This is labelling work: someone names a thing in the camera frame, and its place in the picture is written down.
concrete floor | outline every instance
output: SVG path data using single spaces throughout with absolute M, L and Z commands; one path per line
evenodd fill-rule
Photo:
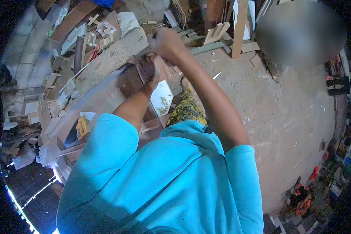
M 305 184 L 322 161 L 321 140 L 326 144 L 335 127 L 334 98 L 328 96 L 324 66 L 291 68 L 278 84 L 250 63 L 255 52 L 229 58 L 221 49 L 195 58 L 233 101 L 245 121 L 255 148 L 262 191 L 263 212 L 278 211 L 285 192 L 299 176 Z

forearm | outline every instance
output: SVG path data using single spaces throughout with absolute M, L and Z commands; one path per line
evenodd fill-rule
M 117 115 L 128 121 L 139 133 L 140 125 L 147 111 L 152 92 L 155 89 L 156 84 L 154 82 L 147 82 L 138 92 L 119 105 L 117 109 L 114 110 L 113 115 Z
M 177 65 L 200 97 L 216 133 L 223 135 L 225 150 L 250 144 L 237 109 L 194 57 L 184 52 Z

hand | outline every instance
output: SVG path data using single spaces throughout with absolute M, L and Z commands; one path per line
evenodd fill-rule
M 179 64 L 182 56 L 190 54 L 173 29 L 158 28 L 155 34 L 155 38 L 149 38 L 150 47 L 174 65 Z

patterned cloth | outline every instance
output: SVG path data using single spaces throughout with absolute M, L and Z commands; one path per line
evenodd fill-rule
M 186 120 L 196 120 L 203 125 L 207 125 L 206 117 L 195 103 L 192 89 L 187 88 L 182 92 L 181 98 L 170 115 L 166 127 Z

yellow tool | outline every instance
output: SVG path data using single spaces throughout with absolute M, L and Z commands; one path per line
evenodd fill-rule
M 82 116 L 78 119 L 77 123 L 77 138 L 81 139 L 83 138 L 87 133 L 89 133 L 87 129 L 87 120 L 86 116 Z

